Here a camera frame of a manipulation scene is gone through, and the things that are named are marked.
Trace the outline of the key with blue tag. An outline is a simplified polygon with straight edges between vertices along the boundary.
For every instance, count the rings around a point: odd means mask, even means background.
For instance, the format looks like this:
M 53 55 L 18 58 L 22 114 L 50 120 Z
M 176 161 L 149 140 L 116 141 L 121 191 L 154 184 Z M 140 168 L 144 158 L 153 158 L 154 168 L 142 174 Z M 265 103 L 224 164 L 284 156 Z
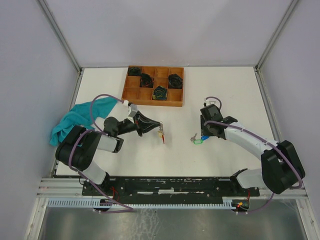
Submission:
M 209 138 L 209 136 L 203 135 L 200 139 L 201 139 L 202 141 L 205 141 L 205 140 L 207 140 L 208 138 Z

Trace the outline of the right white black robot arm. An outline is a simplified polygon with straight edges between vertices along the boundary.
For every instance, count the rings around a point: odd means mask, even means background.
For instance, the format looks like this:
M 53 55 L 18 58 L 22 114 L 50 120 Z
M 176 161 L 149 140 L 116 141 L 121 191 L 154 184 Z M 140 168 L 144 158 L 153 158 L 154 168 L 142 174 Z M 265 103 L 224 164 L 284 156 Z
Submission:
M 223 117 L 215 104 L 205 104 L 200 110 L 201 141 L 217 137 L 230 141 L 255 156 L 259 169 L 241 169 L 229 183 L 231 193 L 242 195 L 249 188 L 268 188 L 281 194 L 289 188 L 301 188 L 306 176 L 294 145 L 284 140 L 268 140 L 247 128 L 231 116 Z

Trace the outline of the key with yellow tag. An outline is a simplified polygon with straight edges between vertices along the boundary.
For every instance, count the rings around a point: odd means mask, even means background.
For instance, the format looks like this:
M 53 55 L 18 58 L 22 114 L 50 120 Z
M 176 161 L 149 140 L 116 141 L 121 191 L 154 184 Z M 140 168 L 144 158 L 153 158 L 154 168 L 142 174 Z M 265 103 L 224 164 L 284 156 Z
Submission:
M 158 132 L 157 132 L 157 135 L 158 135 L 159 138 L 162 138 L 162 135 L 163 135 L 163 134 L 162 134 L 162 132 L 158 131 Z

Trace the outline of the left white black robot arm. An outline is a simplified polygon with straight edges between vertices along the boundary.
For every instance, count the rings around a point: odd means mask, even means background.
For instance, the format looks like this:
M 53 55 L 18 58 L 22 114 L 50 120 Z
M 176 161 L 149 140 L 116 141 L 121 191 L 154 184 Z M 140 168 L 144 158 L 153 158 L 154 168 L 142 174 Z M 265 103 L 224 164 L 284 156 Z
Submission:
M 57 147 L 56 159 L 76 171 L 83 178 L 92 181 L 93 189 L 99 195 L 106 195 L 111 189 L 110 175 L 94 161 L 97 150 L 118 153 L 124 140 L 119 135 L 137 132 L 141 137 L 162 123 L 144 116 L 138 111 L 133 118 L 122 121 L 115 117 L 107 117 L 103 132 L 74 126 L 62 143 Z

